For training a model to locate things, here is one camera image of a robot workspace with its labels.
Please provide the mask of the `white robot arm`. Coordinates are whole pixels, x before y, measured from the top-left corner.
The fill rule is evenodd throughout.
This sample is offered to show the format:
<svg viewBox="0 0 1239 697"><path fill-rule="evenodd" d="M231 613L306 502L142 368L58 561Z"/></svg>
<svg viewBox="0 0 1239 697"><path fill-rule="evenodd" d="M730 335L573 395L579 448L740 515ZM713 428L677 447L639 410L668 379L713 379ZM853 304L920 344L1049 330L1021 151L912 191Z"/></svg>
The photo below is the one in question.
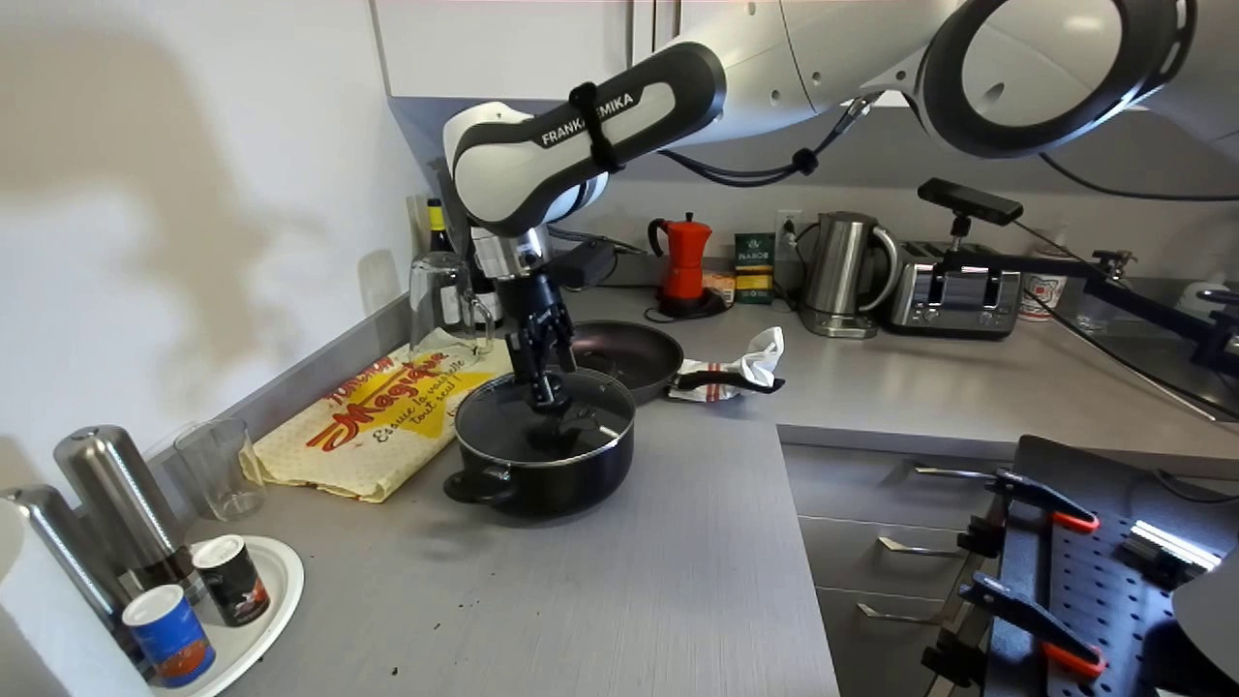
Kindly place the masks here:
<svg viewBox="0 0 1239 697"><path fill-rule="evenodd" d="M1071 142L1142 104L1214 151L1239 132L1239 0L751 0L546 114L484 100L442 128L464 222L515 246L610 171L881 93L974 158Z"/></svg>

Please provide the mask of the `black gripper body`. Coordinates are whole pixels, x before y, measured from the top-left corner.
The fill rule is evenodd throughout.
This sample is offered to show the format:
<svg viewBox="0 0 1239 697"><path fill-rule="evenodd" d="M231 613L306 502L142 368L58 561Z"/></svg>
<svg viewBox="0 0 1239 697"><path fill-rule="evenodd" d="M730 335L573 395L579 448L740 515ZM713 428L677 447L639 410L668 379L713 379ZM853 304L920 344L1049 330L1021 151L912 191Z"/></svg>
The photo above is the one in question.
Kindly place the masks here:
<svg viewBox="0 0 1239 697"><path fill-rule="evenodd" d="M568 368L573 322L546 270L500 286L506 315L506 354L518 379L538 379L546 368Z"/></svg>

